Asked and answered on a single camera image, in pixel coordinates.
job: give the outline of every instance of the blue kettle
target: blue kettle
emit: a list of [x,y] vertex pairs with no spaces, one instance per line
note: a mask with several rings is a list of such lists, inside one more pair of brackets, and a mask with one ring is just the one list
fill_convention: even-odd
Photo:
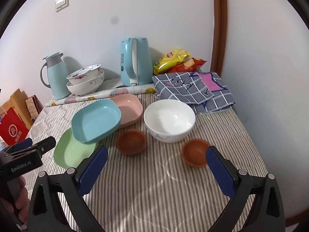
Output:
[[[53,55],[43,58],[43,60],[44,59],[46,60],[46,63],[42,66],[40,71],[40,77],[42,83],[46,87],[52,89],[54,98],[56,100],[63,99],[71,94],[66,86],[68,82],[66,77],[69,75],[69,73],[68,70],[66,69],[64,62],[61,59],[62,56],[63,53],[57,52]],[[47,77],[49,85],[44,82],[42,77],[42,70],[44,66],[47,66]]]
[[121,42],[121,81],[125,86],[152,83],[153,67],[147,38],[127,38]]

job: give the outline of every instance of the finger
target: finger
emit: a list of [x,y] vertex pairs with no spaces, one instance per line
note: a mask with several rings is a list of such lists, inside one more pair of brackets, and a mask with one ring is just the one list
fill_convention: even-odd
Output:
[[11,203],[9,203],[8,201],[4,200],[4,199],[0,199],[0,201],[2,201],[3,206],[5,207],[5,209],[11,213],[14,212],[14,208],[11,205]]
[[20,190],[20,195],[19,197],[17,198],[17,200],[15,201],[15,207],[17,209],[22,209],[23,207],[25,207],[29,202],[29,199],[28,199],[28,191],[25,187],[23,187],[21,190]]
[[29,203],[24,208],[22,208],[22,210],[18,213],[18,219],[25,224],[28,219],[28,211],[29,211]]
[[19,177],[20,187],[24,187],[26,185],[26,180],[23,176]]

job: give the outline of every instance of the screw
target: screw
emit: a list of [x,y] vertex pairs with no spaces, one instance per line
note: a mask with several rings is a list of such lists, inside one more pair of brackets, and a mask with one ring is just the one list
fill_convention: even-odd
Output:
[[268,178],[271,179],[271,180],[274,180],[274,179],[275,179],[275,176],[274,176],[272,173],[270,173],[270,174],[268,175]]
[[44,171],[39,172],[39,177],[40,177],[40,178],[43,177],[44,175],[45,175],[45,172],[44,172]]
[[238,172],[239,172],[241,175],[246,175],[246,174],[247,174],[247,171],[244,170],[244,169],[239,169]]
[[66,172],[67,174],[73,174],[75,172],[75,168],[70,167]]

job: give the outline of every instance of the white bowl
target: white bowl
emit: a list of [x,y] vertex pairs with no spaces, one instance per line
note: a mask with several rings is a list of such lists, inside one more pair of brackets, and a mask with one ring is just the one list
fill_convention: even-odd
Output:
[[68,82],[66,86],[72,94],[84,96],[98,90],[103,81],[104,81],[104,71],[100,70],[99,75],[93,79],[90,79],[86,82],[77,85],[72,85],[70,82]]
[[96,78],[101,65],[91,65],[77,70],[66,77],[72,85],[77,85]]
[[189,134],[195,124],[195,114],[190,106],[181,101],[164,99],[146,108],[144,122],[154,138],[174,143]]

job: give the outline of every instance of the brown bowl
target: brown bowl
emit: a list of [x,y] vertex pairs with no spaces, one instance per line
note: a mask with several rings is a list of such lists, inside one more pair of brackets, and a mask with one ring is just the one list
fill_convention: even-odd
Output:
[[116,141],[117,149],[125,155],[136,155],[146,147],[146,135],[136,129],[124,131]]
[[208,147],[210,144],[203,139],[191,139],[183,145],[181,156],[185,163],[191,167],[205,167]]

